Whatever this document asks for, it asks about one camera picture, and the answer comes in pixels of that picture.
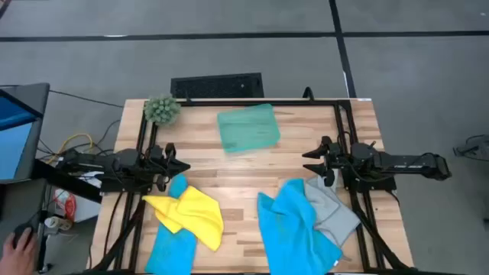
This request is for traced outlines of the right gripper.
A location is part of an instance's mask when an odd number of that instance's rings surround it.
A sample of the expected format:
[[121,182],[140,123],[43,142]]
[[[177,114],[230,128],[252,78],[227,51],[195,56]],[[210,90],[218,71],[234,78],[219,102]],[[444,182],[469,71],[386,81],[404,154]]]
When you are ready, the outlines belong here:
[[320,145],[309,152],[302,154],[306,158],[321,158],[329,152],[329,168],[325,164],[303,164],[303,167],[316,173],[325,186],[332,186],[335,182],[335,172],[333,169],[351,167],[351,158],[343,151],[338,143],[332,143],[329,136],[322,136]]

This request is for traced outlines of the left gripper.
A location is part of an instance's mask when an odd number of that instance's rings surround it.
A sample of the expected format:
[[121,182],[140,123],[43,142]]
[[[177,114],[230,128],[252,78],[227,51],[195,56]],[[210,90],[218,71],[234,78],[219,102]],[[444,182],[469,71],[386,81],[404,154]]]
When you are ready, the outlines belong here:
[[176,158],[176,148],[174,143],[167,143],[165,147],[165,154],[167,166],[177,168],[167,169],[164,167],[164,165],[161,163],[161,161],[164,160],[163,149],[160,146],[154,145],[147,149],[148,161],[161,171],[161,173],[157,175],[157,189],[159,191],[165,191],[167,184],[174,177],[190,169],[190,165],[188,163],[184,163]]

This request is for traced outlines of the yellow microfiber towel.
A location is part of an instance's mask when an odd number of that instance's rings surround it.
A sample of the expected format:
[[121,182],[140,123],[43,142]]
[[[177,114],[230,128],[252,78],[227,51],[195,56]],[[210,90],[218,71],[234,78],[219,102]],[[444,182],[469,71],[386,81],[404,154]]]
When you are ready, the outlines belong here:
[[210,196],[189,186],[178,199],[170,196],[142,199],[154,208],[157,220],[172,234],[186,229],[211,251],[219,249],[224,222],[219,203]]

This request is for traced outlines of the grey microfiber towel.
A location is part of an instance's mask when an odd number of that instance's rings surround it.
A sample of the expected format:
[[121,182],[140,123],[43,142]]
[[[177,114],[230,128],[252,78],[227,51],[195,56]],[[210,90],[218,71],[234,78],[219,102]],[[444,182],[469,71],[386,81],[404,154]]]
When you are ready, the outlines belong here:
[[336,193],[338,180],[326,186],[328,177],[314,176],[304,183],[305,195],[316,212],[314,229],[342,250],[349,236],[360,224],[359,218]]

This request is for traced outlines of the blue microfiber towel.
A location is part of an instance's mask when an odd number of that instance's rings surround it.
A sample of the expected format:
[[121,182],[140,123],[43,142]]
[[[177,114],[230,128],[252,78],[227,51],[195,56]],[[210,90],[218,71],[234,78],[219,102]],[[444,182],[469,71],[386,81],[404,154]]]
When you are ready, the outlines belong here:
[[316,211],[302,179],[287,180],[273,198],[258,193],[257,216],[271,275],[326,275],[342,257],[314,229]]
[[167,196],[144,196],[159,221],[157,237],[145,271],[155,275],[190,275],[196,253],[196,236],[183,227],[177,211],[180,196],[187,190],[184,175],[173,178]]

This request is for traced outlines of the potted green artificial plant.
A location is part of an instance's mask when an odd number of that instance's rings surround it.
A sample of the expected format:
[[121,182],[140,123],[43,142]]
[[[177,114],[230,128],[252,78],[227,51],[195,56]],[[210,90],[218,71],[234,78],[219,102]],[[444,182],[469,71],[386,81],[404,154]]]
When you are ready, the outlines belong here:
[[180,114],[181,105],[172,96],[150,98],[144,104],[144,116],[157,126],[172,125]]

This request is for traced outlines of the green translucent plastic bin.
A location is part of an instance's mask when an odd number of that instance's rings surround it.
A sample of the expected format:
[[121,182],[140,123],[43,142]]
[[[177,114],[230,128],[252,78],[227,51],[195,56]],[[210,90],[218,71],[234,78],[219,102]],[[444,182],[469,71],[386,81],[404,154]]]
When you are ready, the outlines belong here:
[[280,130],[271,104],[217,114],[222,147],[227,154],[274,146]]

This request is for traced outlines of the black perforated computer case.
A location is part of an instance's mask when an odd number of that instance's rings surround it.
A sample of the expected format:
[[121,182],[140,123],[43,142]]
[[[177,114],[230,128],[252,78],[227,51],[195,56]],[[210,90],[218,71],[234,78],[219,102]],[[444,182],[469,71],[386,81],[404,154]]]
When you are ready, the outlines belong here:
[[170,93],[178,99],[263,98],[261,73],[173,78]]

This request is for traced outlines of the black desk beam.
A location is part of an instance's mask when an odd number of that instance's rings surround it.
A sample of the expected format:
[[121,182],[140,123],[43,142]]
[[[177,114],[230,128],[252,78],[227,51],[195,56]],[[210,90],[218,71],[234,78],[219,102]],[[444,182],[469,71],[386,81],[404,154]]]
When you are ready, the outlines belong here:
[[34,161],[31,179],[44,179],[51,186],[63,189],[92,202],[102,202],[99,187],[93,186],[90,183],[64,173],[63,171],[58,170],[40,160]]

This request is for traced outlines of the red white plastic bag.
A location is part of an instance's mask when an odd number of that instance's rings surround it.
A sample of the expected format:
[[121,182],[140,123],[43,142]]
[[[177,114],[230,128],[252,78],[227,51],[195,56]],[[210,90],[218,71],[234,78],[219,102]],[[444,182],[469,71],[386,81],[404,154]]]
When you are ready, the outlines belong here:
[[60,209],[63,216],[74,222],[76,216],[76,197],[63,189],[56,189],[53,194],[55,206]]

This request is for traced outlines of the beige tape roll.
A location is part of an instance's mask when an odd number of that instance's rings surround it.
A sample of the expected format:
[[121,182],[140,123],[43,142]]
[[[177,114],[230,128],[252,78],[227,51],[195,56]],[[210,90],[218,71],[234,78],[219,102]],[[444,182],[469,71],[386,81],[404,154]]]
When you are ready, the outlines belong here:
[[61,231],[68,231],[72,228],[73,223],[66,218],[60,218],[58,216],[51,216],[44,219],[44,224],[51,229],[57,229]]

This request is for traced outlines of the grey side desk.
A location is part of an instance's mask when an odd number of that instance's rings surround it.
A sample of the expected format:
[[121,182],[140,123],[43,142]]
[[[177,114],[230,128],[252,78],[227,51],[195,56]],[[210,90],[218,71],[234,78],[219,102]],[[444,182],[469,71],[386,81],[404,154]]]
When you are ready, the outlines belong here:
[[44,202],[46,183],[32,180],[12,183],[4,189],[4,200],[0,203],[0,257],[5,239],[14,229],[30,220]]

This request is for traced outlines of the person's hand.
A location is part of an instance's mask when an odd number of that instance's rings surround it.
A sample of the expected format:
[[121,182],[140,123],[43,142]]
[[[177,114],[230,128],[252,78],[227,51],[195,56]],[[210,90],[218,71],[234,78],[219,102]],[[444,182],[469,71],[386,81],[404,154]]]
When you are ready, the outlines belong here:
[[37,235],[26,228],[16,247],[13,247],[15,233],[5,239],[0,258],[0,275],[34,275]]

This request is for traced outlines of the black aluminium table frame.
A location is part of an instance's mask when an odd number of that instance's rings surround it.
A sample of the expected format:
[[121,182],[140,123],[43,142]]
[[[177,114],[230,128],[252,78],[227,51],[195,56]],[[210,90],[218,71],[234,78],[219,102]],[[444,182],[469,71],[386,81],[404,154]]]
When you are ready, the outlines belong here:
[[[229,99],[192,100],[181,102],[183,107],[176,124],[169,128],[142,126],[143,99],[127,100],[123,109],[115,149],[136,148],[142,131],[143,148],[150,144],[162,147],[175,143],[178,160],[189,163],[185,172],[189,184],[219,201],[224,219],[222,245],[213,252],[198,243],[193,261],[194,273],[268,273],[267,258],[258,227],[256,200],[259,192],[275,197],[285,180],[315,176],[303,168],[304,163],[318,160],[302,158],[302,154],[318,147],[322,136],[336,141],[338,130],[345,130],[345,138],[371,143],[383,150],[377,118],[372,102],[357,99]],[[274,105],[280,129],[276,145],[243,154],[226,154],[219,137],[217,114],[249,105]],[[372,206],[377,230],[392,252],[409,267],[413,267],[410,246],[404,230],[400,207],[395,198],[385,191],[372,190],[370,200],[358,194],[360,206]],[[92,266],[104,256],[104,244],[109,219],[118,194],[104,196],[93,236]],[[158,220],[154,210],[145,207],[136,260],[131,262],[134,232],[130,233],[124,251],[120,252],[121,268],[135,267],[143,273],[156,238]],[[346,259],[332,272],[361,272],[366,264],[377,266],[374,244],[364,228],[358,229],[342,247]]]

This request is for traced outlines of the black cabled floor device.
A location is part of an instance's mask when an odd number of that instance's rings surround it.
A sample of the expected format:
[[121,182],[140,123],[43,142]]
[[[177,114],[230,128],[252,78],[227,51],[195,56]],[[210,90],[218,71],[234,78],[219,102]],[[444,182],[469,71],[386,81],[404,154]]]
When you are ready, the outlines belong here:
[[489,134],[470,136],[465,143],[453,147],[455,156],[489,162]]

